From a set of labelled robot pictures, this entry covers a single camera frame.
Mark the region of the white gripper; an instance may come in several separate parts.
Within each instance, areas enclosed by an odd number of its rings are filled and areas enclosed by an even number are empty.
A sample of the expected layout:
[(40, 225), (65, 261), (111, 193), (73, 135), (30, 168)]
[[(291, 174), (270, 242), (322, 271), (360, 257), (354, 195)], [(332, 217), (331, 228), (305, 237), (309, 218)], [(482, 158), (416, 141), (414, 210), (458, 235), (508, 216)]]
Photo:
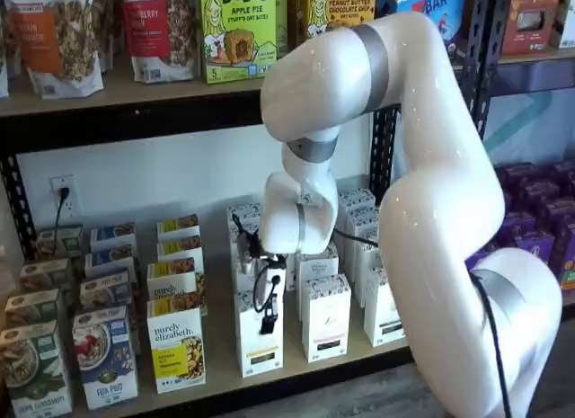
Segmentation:
[(260, 335), (273, 334), (279, 318), (274, 298), (283, 296), (286, 283), (287, 259), (284, 255), (265, 256), (257, 261), (256, 306), (264, 307)]

